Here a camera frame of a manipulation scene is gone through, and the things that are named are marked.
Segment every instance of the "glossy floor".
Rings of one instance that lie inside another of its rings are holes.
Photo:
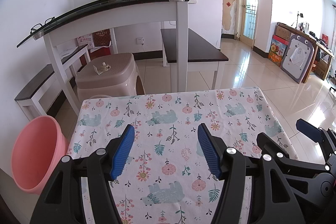
[[[334,94],[329,92],[328,82],[311,75],[306,84],[298,84],[270,60],[239,41],[222,39],[221,51],[229,58],[221,88],[260,87],[300,160],[323,164],[320,146],[300,133],[295,123],[303,118],[316,127],[336,130],[336,102]],[[169,67],[162,66],[162,59],[140,60],[137,65],[147,94],[170,92]],[[213,73],[188,72],[187,91],[209,90]],[[77,117],[68,101],[56,120],[70,140]],[[28,224],[38,196],[19,190],[13,179],[1,170],[0,193],[18,220]]]

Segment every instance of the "pink trash can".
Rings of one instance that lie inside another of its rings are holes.
[[[30,121],[20,132],[12,151],[16,185],[27,193],[40,195],[68,146],[53,117],[39,116]]]

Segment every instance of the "eyeglasses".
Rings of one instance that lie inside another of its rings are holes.
[[[44,25],[47,24],[47,23],[49,23],[50,21],[52,21],[52,20],[54,20],[54,19],[55,19],[55,17],[48,18],[48,19],[44,22]],[[30,29],[30,34],[32,34],[33,32],[37,31],[39,28],[41,28],[41,27],[44,26],[44,25],[42,25],[41,23],[38,23],[38,24],[34,25],[34,26]]]

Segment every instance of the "wall outlet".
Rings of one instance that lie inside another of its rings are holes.
[[[143,43],[144,43],[144,39],[143,39],[143,37],[138,37],[138,38],[136,39],[136,43],[139,44],[139,45],[143,45]]]

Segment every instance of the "tablecloth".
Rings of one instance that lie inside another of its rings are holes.
[[[87,157],[131,124],[134,144],[122,175],[110,182],[123,223],[210,223],[223,181],[209,171],[197,140],[202,122],[244,155],[261,156],[256,137],[265,132],[297,159],[258,87],[85,100],[68,155]],[[86,178],[82,186],[91,224]],[[241,223],[248,218],[251,177],[246,177],[245,188]]]

